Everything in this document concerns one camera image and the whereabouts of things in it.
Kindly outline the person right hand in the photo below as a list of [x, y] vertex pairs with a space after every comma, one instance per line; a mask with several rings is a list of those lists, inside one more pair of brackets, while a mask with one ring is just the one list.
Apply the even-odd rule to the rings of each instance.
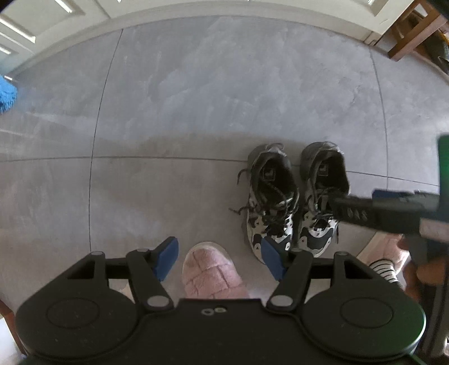
[[405, 293], [420, 302], [423, 295], [423, 286], [432, 287], [443, 285], [448, 267], [448, 256], [439, 256], [423, 264], [410, 262], [406, 265], [404, 278], [406, 281]]

